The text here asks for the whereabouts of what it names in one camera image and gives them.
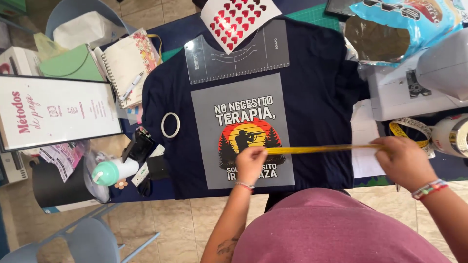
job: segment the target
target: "bracelet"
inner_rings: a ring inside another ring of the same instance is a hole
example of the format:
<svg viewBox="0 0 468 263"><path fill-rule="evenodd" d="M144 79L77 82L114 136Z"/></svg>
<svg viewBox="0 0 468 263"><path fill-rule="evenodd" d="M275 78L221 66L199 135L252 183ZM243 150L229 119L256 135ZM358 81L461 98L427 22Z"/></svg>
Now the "bracelet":
<svg viewBox="0 0 468 263"><path fill-rule="evenodd" d="M411 194L411 196L416 199L416 200L422 200L425 196L432 194L436 191L440 191L441 189L444 189L447 187L447 182L442 180L442 179L437 179L431 183L428 183L427 185L419 188L416 190L414 193Z"/></svg>
<svg viewBox="0 0 468 263"><path fill-rule="evenodd" d="M243 187L249 189L251 192L253 192L254 188L255 188L255 186L253 184L247 184L247 183L243 183L243 182L235 182L234 184L243 186Z"/></svg>

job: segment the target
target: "mint green bottle cap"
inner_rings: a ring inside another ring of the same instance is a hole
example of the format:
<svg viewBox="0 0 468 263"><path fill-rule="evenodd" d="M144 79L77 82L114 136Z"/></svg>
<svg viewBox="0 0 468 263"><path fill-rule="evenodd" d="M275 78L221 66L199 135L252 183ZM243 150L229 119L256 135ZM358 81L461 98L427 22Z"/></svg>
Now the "mint green bottle cap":
<svg viewBox="0 0 468 263"><path fill-rule="evenodd" d="M111 186L117 183L119 172L117 165L111 161L103 161L93 170L93 181L99 185Z"/></svg>

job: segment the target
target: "blue plastic bag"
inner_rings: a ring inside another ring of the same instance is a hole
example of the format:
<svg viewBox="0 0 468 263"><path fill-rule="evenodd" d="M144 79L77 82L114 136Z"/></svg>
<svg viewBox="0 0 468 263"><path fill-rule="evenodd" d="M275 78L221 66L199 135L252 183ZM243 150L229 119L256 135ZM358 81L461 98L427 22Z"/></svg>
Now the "blue plastic bag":
<svg viewBox="0 0 468 263"><path fill-rule="evenodd" d="M395 58L397 63L361 61L365 64L396 67L416 52L463 29L458 9L449 0L364 0L350 9L364 20L409 32L410 44L403 56Z"/></svg>

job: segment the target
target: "framed sign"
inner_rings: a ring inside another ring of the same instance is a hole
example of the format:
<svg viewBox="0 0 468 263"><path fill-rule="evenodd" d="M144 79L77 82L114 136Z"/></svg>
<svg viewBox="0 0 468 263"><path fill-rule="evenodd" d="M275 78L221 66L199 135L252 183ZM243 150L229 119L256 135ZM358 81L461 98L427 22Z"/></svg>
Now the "framed sign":
<svg viewBox="0 0 468 263"><path fill-rule="evenodd" d="M122 133L110 84L0 75L1 150Z"/></svg>

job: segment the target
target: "spiral notebook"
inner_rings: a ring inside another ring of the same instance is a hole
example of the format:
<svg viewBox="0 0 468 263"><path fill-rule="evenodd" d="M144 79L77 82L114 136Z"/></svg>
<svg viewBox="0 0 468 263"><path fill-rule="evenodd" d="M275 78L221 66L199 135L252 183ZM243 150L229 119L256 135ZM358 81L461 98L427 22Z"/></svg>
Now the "spiral notebook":
<svg viewBox="0 0 468 263"><path fill-rule="evenodd" d="M127 99L120 101L120 107L125 109L141 103L143 83L158 62L146 31L139 29L119 40L108 47L101 57L117 97L125 94L137 75L143 72Z"/></svg>

